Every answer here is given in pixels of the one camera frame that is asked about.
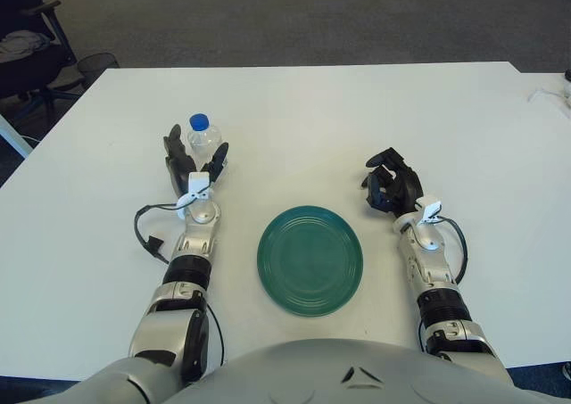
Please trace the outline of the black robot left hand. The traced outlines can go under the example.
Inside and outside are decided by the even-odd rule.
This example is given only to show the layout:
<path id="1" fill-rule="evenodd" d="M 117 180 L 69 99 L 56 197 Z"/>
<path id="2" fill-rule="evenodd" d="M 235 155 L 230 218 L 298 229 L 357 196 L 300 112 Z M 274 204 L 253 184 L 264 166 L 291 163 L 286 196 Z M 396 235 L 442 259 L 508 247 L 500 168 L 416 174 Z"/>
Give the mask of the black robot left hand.
<path id="1" fill-rule="evenodd" d="M 175 195 L 180 197 L 188 192 L 188 181 L 192 172 L 207 172 L 210 184 L 215 183 L 224 169 L 228 154 L 228 142 L 215 146 L 211 159 L 201 169 L 198 169 L 194 158 L 186 153 L 186 147 L 181 140 L 181 126 L 175 124 L 170 133 L 163 138 L 163 145 L 167 156 L 165 163 Z"/>

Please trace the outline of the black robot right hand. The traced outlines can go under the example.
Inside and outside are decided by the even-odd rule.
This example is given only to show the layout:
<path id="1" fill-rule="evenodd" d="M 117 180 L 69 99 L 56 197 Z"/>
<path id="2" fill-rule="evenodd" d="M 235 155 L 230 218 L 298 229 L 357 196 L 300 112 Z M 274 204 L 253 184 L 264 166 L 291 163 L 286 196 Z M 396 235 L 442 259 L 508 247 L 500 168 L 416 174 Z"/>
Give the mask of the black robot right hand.
<path id="1" fill-rule="evenodd" d="M 366 162 L 371 171 L 361 183 L 368 190 L 368 205 L 396 218 L 414 212 L 416 200 L 424 195 L 417 173 L 392 147 Z"/>

